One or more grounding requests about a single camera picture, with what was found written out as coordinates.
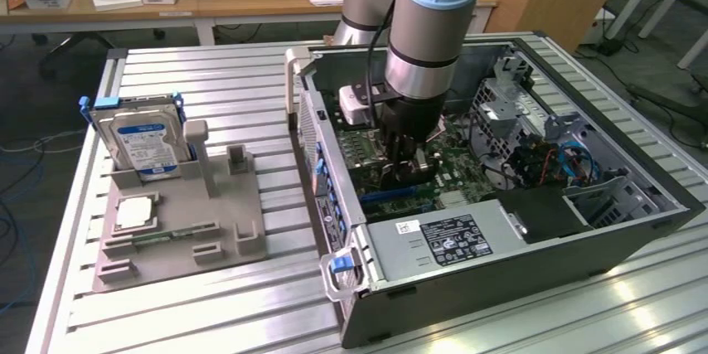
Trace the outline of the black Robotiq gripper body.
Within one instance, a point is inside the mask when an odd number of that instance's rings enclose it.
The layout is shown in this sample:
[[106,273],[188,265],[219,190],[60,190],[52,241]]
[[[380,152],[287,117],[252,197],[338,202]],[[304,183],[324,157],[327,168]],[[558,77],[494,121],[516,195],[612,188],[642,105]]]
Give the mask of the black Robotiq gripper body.
[[414,99],[406,96],[384,101],[380,110],[380,138],[392,142],[396,138],[424,142],[438,126],[446,96]]

